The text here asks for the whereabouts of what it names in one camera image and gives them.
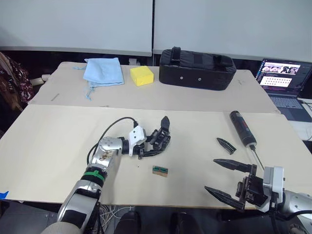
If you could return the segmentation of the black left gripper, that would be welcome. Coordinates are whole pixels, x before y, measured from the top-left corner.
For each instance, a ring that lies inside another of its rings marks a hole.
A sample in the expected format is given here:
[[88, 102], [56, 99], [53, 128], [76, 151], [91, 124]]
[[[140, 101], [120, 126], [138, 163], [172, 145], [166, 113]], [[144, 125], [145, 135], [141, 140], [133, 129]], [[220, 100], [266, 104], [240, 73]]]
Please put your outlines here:
[[150, 148], [145, 147], [145, 143], [136, 145], [133, 148], [133, 155], [136, 155], [138, 159], [144, 157], [152, 157], [161, 154], [167, 148], [168, 144], [156, 145], [154, 144], [158, 137], [158, 130], [154, 130], [150, 136], [147, 136], [146, 142], [150, 143]]

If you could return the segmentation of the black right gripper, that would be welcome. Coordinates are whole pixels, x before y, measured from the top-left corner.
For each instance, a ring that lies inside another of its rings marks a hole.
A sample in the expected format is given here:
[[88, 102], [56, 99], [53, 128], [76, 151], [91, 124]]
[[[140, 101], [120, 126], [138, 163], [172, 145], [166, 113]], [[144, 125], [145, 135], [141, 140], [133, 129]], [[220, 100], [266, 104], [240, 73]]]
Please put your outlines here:
[[245, 203], [248, 202], [255, 206], [262, 206], [266, 201], [266, 195], [263, 191], [263, 179], [256, 176], [257, 166], [254, 164], [245, 164], [231, 159], [214, 159], [213, 162], [230, 170], [238, 170], [241, 172], [250, 172], [241, 182], [238, 182], [235, 196], [239, 200], [235, 200], [221, 190], [217, 190], [208, 186], [204, 189], [213, 197], [222, 203], [225, 203], [238, 211], [245, 209]]

